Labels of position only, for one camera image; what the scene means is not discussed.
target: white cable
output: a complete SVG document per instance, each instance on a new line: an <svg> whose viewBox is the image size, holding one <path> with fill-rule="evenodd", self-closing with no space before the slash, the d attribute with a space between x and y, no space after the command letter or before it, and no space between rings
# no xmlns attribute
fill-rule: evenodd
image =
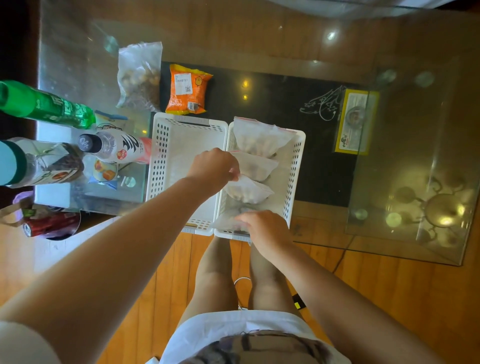
<svg viewBox="0 0 480 364"><path fill-rule="evenodd" d="M251 280L250 277L240 277L240 278L237 278L237 279L235 280L235 282L233 282L233 286L235 286L240 279L248 279L248 280ZM242 311L242 310L248 310L248 308L247 308L247 307L242 307L242 306L240 306L240 301L239 301L239 311Z"/></svg>

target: green bottle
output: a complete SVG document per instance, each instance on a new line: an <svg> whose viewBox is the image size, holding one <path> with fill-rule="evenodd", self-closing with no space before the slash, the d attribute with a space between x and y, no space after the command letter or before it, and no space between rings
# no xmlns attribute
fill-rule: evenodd
<svg viewBox="0 0 480 364"><path fill-rule="evenodd" d="M0 110L20 118L88 129L95 123L91 108L17 81L0 81Z"/></svg>

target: glass table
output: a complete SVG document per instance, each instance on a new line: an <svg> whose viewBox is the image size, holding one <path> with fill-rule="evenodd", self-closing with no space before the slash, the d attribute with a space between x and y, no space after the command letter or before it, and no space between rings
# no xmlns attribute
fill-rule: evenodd
<svg viewBox="0 0 480 364"><path fill-rule="evenodd" d="M364 110L349 137L360 151L349 151L358 157L341 215L348 234L382 243L337 247L457 265L480 177L479 30L468 13L338 1L42 0L38 87L124 114L134 121L127 131L150 135L148 111L115 108L118 48L132 43L162 41L163 61L356 84ZM344 96L330 110L333 128L345 121ZM39 123L37 137L71 142L79 132ZM83 179L37 186L36 201L124 215L145 201L146 169L122 171L134 188Z"/></svg>

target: yellow package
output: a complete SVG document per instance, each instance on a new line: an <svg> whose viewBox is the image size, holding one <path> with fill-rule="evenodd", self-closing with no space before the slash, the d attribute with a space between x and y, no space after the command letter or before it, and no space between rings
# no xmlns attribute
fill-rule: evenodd
<svg viewBox="0 0 480 364"><path fill-rule="evenodd" d="M172 75L170 101L165 112L175 115L205 112L205 91L207 90L208 80L213 75L200 70L192 70L179 64L171 64L170 73Z"/></svg>

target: hand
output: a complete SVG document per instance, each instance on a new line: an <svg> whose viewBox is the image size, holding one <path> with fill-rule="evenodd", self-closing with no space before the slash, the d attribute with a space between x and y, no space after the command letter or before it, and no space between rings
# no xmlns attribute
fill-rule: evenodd
<svg viewBox="0 0 480 364"><path fill-rule="evenodd" d="M245 212L235 219L248 225L252 243L267 260L275 253L295 247L285 219L270 210Z"/></svg>
<svg viewBox="0 0 480 364"><path fill-rule="evenodd" d="M229 152L213 148L195 156L187 178L194 180L210 197L220 191L228 181L237 181L239 175L237 159Z"/></svg>

